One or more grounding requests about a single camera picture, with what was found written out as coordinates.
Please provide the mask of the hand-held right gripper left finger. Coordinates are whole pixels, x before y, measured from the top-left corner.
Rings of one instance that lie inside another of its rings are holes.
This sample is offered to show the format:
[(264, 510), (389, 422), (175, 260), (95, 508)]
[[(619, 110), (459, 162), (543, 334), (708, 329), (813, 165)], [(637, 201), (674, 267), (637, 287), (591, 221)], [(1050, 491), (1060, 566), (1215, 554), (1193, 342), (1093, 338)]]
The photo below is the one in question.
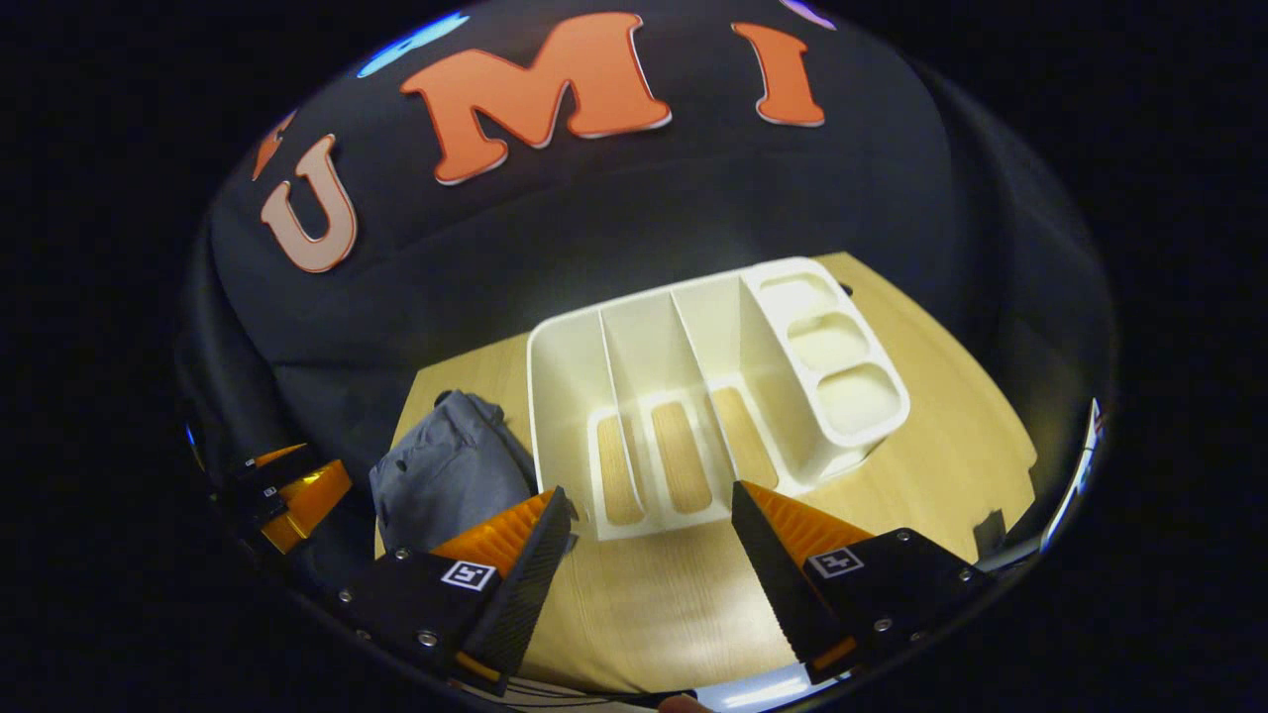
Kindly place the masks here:
[(426, 675), (503, 694), (566, 558), (574, 509), (554, 487), (432, 551), (398, 548), (337, 598), (358, 636)]

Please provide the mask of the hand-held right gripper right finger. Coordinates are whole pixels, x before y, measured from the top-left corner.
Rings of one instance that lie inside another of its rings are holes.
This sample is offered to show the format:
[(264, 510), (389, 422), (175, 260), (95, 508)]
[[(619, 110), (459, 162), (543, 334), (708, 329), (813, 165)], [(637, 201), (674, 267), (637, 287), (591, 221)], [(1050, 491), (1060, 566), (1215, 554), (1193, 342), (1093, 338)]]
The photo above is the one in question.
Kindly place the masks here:
[(888, 666), (998, 587), (914, 529), (870, 534), (751, 481), (732, 528), (812, 684)]

